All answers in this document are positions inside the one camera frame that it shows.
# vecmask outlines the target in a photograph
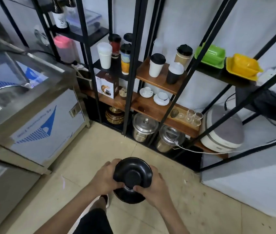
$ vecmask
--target pink-lidded plastic jar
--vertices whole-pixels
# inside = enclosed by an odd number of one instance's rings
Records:
[[[76,60],[75,46],[72,39],[59,35],[53,39],[61,60],[66,63],[70,63]]]

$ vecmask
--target pink lid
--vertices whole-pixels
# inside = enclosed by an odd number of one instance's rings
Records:
[[[53,41],[58,48],[70,48],[71,43],[73,42],[72,39],[69,39],[62,35],[54,37]]]

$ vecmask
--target coffee maker box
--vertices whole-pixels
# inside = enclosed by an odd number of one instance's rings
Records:
[[[115,98],[119,92],[119,78],[100,71],[96,75],[97,90],[99,93]]]

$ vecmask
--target yellow plate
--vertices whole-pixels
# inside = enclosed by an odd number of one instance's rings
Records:
[[[227,71],[230,74],[234,74],[234,75],[237,75],[239,77],[242,77],[242,78],[245,78],[245,79],[249,79],[249,80],[252,80],[252,81],[257,81],[257,79],[258,79],[257,75],[253,75],[253,76],[247,77],[247,76],[244,76],[244,75],[237,74],[237,73],[233,72],[231,70],[232,60],[233,60],[232,57],[227,57],[226,58],[226,69],[227,69]]]

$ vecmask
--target wine bottle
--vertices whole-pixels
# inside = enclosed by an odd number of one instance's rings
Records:
[[[60,29],[67,28],[67,22],[64,15],[64,11],[60,7],[57,0],[52,0],[52,15],[55,19],[56,26]]]
[[[66,11],[69,15],[73,16],[78,13],[76,3],[74,0],[66,0]]]

